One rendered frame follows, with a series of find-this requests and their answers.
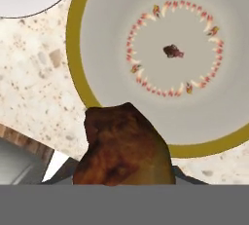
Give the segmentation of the brown chicken drumstick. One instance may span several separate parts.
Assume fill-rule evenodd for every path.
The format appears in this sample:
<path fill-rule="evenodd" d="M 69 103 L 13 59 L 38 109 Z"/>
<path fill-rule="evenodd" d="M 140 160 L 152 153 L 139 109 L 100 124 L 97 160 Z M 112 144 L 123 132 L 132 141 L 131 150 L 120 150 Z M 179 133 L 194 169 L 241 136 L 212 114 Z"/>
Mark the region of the brown chicken drumstick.
<path fill-rule="evenodd" d="M 73 182 L 80 185 L 174 184 L 168 146 L 131 103 L 91 107 L 84 126 L 89 148 Z"/>

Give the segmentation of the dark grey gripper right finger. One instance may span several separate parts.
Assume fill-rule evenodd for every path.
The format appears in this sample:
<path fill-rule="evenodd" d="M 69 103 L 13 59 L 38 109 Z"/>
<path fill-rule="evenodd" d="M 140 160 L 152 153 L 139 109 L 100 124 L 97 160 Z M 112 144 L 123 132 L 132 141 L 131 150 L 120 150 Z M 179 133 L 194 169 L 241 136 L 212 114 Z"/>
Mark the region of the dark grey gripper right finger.
<path fill-rule="evenodd" d="M 184 183 L 190 183 L 190 184 L 196 184 L 196 185 L 206 185 L 206 182 L 203 182 L 199 179 L 193 178 L 191 176 L 186 175 L 183 173 L 179 167 L 174 166 L 173 171 L 176 177 L 176 183 L 177 184 L 184 184 Z"/>

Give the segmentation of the grey cupboard front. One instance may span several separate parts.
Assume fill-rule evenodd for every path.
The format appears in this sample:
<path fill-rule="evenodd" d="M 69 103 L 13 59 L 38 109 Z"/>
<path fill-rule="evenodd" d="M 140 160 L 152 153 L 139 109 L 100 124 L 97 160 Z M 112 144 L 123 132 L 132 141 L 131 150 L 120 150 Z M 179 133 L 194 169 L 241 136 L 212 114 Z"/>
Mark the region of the grey cupboard front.
<path fill-rule="evenodd" d="M 39 157 L 0 138 L 0 185 L 39 184 L 45 171 Z"/>

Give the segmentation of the grey bowl with yellow rim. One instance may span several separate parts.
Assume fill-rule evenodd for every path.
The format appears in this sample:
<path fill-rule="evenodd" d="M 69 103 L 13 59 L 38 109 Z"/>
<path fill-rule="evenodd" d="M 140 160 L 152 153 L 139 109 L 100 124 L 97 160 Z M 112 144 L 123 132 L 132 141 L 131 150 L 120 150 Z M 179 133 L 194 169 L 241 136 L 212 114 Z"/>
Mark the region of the grey bowl with yellow rim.
<path fill-rule="evenodd" d="M 66 44 L 84 105 L 132 103 L 173 157 L 249 140 L 249 0 L 72 0 Z"/>

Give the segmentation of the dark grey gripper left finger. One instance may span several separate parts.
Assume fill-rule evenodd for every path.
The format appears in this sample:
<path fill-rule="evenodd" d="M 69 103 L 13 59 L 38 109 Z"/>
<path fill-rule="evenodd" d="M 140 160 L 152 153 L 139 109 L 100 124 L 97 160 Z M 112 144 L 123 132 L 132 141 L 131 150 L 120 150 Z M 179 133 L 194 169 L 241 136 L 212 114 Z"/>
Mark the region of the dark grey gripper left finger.
<path fill-rule="evenodd" d="M 72 185 L 72 176 L 73 173 L 78 165 L 78 161 L 69 158 L 55 173 L 55 175 L 45 181 L 42 182 L 42 185 L 53 185 L 53 184 L 59 184 L 59 185 Z"/>

